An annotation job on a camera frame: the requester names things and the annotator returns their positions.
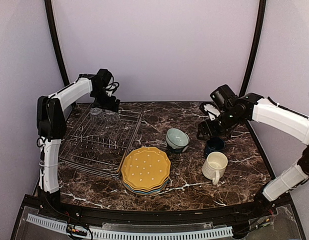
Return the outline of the clear ribbed drinking glass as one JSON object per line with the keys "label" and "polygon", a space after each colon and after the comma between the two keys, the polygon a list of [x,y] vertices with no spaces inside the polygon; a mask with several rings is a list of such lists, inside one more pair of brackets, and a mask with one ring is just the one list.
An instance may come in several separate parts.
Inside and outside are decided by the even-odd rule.
{"label": "clear ribbed drinking glass", "polygon": [[104,109],[98,107],[91,108],[89,111],[90,118],[94,122],[105,120],[106,119],[105,113],[106,112]]}

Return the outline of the metal wire dish rack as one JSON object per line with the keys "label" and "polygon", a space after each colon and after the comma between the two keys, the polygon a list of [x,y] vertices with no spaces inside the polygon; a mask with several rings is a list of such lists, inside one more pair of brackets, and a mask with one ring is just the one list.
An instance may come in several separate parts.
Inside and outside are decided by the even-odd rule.
{"label": "metal wire dish rack", "polygon": [[70,113],[58,160],[98,176],[118,179],[124,159],[132,149],[141,125],[143,108],[132,103],[119,106],[115,122],[92,121],[91,104],[79,103]]}

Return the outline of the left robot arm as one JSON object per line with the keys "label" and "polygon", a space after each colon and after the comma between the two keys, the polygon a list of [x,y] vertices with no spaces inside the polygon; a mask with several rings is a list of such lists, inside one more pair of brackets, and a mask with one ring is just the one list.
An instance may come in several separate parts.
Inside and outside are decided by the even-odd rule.
{"label": "left robot arm", "polygon": [[54,218],[65,214],[65,206],[59,203],[61,191],[58,181],[59,150],[67,131],[65,110],[78,99],[89,95],[93,107],[108,112],[119,111],[120,100],[114,96],[120,84],[114,81],[108,69],[96,74],[83,73],[61,90],[37,100],[37,147],[40,149],[38,195],[46,198],[45,209]]}

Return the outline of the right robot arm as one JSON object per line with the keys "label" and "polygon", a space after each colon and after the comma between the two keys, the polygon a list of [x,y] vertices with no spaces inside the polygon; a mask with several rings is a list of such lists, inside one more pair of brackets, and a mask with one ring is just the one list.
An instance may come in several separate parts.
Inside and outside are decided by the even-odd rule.
{"label": "right robot arm", "polygon": [[239,97],[227,84],[218,87],[210,97],[219,114],[198,124],[197,139],[208,141],[212,137],[228,135],[237,125],[255,121],[289,134],[306,145],[299,160],[255,194],[249,212],[260,217],[281,195],[309,180],[309,116],[256,93]]}

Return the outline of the dark blue mug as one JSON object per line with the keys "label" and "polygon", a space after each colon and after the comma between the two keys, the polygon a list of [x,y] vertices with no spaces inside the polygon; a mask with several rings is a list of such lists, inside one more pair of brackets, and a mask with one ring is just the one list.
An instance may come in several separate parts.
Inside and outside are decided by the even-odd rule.
{"label": "dark blue mug", "polygon": [[225,142],[220,137],[212,137],[206,141],[204,148],[204,157],[206,158],[212,152],[221,152],[225,147]]}

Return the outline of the light green ceramic bowl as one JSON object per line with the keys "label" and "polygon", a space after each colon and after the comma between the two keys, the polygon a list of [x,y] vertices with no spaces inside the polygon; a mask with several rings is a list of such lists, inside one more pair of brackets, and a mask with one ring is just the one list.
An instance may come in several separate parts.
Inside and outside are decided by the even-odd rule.
{"label": "light green ceramic bowl", "polygon": [[170,128],[165,135],[166,143],[173,149],[183,149],[190,143],[189,136],[180,129]]}

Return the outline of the cream ribbed mug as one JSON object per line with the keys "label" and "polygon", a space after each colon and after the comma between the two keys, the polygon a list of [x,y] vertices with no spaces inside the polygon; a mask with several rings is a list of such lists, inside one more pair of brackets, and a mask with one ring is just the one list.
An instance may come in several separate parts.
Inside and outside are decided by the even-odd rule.
{"label": "cream ribbed mug", "polygon": [[217,185],[220,178],[224,175],[227,165],[228,158],[226,155],[215,151],[207,156],[201,171],[207,179],[212,181],[213,185]]}

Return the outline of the yellow dotted top plate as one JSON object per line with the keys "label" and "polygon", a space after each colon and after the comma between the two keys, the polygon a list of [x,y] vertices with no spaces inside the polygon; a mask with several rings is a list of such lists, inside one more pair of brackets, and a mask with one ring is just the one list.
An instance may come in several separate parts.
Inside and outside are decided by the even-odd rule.
{"label": "yellow dotted top plate", "polygon": [[141,147],[131,151],[124,159],[122,180],[133,187],[150,187],[161,184],[169,177],[171,161],[157,147]]}

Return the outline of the blue plate in stack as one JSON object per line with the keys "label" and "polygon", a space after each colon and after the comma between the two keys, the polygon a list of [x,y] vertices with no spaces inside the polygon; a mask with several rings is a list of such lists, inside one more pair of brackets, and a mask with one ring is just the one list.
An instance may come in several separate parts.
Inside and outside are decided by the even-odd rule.
{"label": "blue plate in stack", "polygon": [[141,193],[141,194],[152,194],[154,192],[159,192],[161,191],[162,189],[164,189],[167,185],[168,181],[165,181],[162,185],[159,185],[159,186],[156,186],[156,187],[153,187],[149,190],[145,190],[145,189],[133,189],[130,185],[128,185],[127,183],[124,183],[123,185],[131,190],[132,192],[136,192],[136,193]]}

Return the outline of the black front rail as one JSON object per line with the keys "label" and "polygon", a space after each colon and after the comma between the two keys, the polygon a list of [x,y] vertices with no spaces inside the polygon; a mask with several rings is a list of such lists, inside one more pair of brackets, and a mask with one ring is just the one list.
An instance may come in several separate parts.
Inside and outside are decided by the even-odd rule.
{"label": "black front rail", "polygon": [[179,211],[128,211],[86,207],[61,202],[60,213],[53,210],[49,204],[38,197],[25,195],[22,206],[35,208],[40,214],[49,217],[70,218],[71,223],[101,226],[103,223],[136,224],[136,225],[169,225],[194,224],[203,222],[243,224],[250,219],[269,215],[255,208],[253,202],[224,206]]}

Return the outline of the left black frame post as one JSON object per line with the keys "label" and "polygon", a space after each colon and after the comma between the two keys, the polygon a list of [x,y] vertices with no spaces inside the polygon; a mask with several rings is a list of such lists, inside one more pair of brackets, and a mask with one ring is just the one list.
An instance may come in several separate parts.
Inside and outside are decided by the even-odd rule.
{"label": "left black frame post", "polygon": [[50,33],[59,73],[60,73],[63,85],[66,87],[70,84],[70,81],[68,78],[68,74],[67,74],[65,62],[63,59],[63,54],[62,54],[61,47],[60,47],[59,38],[58,38],[57,27],[56,27],[56,22],[54,18],[53,3],[51,0],[44,0],[44,6],[45,6],[46,18],[48,22],[49,33]]}

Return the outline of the black frame post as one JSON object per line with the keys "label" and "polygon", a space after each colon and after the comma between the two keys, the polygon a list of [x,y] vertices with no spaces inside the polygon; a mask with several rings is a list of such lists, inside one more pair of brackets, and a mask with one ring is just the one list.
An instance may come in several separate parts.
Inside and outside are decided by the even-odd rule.
{"label": "black frame post", "polygon": [[241,88],[239,91],[240,97],[246,94],[248,86],[249,86],[249,82],[251,79],[251,75],[253,72],[253,67],[255,64],[255,60],[256,60],[256,56],[257,56],[257,52],[259,48],[259,43],[260,43],[260,38],[262,34],[262,29],[263,29],[266,5],[267,5],[266,0],[259,0],[255,29],[254,29],[253,39],[251,43],[251,49],[250,49],[249,58],[247,61],[244,77],[242,80]]}
{"label": "black frame post", "polygon": [[56,27],[56,22],[54,18],[53,3],[51,0],[44,0],[44,6],[45,6],[46,18],[48,22],[49,33],[50,33],[59,73],[60,73],[63,85],[66,87],[70,84],[70,81],[68,78],[68,74],[67,74],[65,62],[63,59],[63,54],[62,54],[61,47],[60,47],[59,38],[58,38],[57,27]]}

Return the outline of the right black frame post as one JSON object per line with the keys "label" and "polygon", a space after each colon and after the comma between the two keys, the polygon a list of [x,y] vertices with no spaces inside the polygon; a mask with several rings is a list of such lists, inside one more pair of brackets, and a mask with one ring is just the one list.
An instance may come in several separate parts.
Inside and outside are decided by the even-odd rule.
{"label": "right black frame post", "polygon": [[260,38],[262,34],[262,29],[263,29],[266,5],[267,5],[266,0],[259,0],[255,29],[254,29],[253,39],[251,43],[251,49],[250,49],[249,58],[247,61],[244,77],[242,80],[241,88],[239,91],[240,97],[246,94],[248,86],[249,86],[249,82],[251,79],[251,75],[253,72],[253,67],[255,64],[255,60],[256,60],[256,56],[257,56],[257,52],[259,48],[259,43],[260,43]]}

